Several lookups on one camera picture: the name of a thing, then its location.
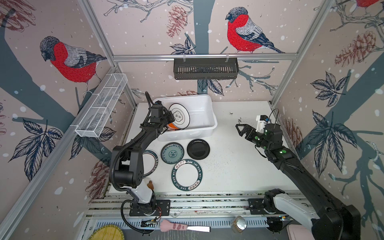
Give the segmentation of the orange plate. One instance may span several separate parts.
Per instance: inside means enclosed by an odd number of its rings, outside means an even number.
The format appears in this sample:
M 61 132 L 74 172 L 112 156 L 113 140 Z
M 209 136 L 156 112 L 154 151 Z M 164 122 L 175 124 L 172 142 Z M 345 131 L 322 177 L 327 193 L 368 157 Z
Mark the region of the orange plate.
M 168 128 L 170 131 L 178 131 L 178 130 L 180 130 L 180 128 L 178 128 L 177 126 L 175 126 L 173 123 L 167 124 L 167 128 Z

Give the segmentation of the white plate black emblem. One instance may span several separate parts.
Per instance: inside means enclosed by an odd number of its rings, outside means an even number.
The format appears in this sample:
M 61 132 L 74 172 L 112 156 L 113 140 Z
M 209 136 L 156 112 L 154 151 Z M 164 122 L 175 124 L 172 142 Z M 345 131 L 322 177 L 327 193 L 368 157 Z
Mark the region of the white plate black emblem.
M 169 111 L 172 112 L 175 121 L 173 124 L 180 128 L 180 130 L 186 129 L 190 124 L 190 114 L 188 110 L 181 104 L 172 104 L 169 107 Z

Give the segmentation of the teal patterned small plate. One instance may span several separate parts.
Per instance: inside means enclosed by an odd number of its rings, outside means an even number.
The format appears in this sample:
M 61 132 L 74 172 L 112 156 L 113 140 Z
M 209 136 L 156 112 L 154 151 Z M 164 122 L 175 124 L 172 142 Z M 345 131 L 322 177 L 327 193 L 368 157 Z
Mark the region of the teal patterned small plate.
M 184 158 L 185 150 L 179 143 L 172 142 L 166 144 L 161 150 L 161 159 L 166 164 L 177 164 Z

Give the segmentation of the green rim lettered plate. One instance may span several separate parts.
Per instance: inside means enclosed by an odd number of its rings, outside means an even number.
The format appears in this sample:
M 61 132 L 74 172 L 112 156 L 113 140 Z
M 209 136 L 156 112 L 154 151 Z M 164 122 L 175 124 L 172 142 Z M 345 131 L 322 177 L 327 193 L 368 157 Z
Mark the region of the green rim lettered plate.
M 192 191 L 203 180 L 202 167 L 194 160 L 182 160 L 173 167 L 171 180 L 178 190 L 184 192 Z

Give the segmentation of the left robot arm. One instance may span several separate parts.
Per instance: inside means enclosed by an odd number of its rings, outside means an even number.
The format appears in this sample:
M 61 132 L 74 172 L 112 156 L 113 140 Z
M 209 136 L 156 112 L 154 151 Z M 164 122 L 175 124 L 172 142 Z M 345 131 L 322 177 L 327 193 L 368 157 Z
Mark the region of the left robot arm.
M 115 190 L 133 197 L 131 206 L 145 215 L 156 211 L 156 197 L 152 189 L 142 183 L 144 178 L 143 154 L 147 147 L 174 122 L 173 114 L 161 101 L 152 101 L 145 92 L 149 105 L 148 114 L 140 125 L 139 134 L 123 146 L 116 146 L 112 152 L 109 180 Z

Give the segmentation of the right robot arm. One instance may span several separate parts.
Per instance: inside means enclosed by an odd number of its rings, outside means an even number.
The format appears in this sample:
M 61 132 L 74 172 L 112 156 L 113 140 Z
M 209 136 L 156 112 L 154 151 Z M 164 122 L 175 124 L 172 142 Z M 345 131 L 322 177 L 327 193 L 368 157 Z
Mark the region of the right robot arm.
M 312 232 L 316 240 L 359 240 L 361 214 L 327 191 L 302 165 L 297 156 L 283 145 L 283 132 L 276 124 L 266 124 L 258 132 L 248 124 L 237 124 L 241 137 L 264 150 L 267 158 L 284 173 L 311 203 L 308 208 L 293 200 L 281 189 L 265 192 L 263 209 L 268 214 L 283 212 Z

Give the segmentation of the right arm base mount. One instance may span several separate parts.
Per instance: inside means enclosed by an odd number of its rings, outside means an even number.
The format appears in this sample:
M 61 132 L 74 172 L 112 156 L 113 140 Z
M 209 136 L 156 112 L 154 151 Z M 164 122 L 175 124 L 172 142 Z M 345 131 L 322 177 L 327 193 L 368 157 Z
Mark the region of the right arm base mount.
M 264 199 L 248 199 L 248 203 L 249 207 L 247 209 L 251 215 L 269 215 L 265 210 Z

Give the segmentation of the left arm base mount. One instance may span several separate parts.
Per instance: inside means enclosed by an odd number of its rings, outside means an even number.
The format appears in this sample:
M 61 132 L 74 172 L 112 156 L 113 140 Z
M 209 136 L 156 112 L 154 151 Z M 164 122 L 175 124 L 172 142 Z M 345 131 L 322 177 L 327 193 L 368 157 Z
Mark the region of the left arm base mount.
M 170 200 L 156 200 L 148 204 L 131 203 L 130 217 L 162 217 L 169 216 L 171 208 Z

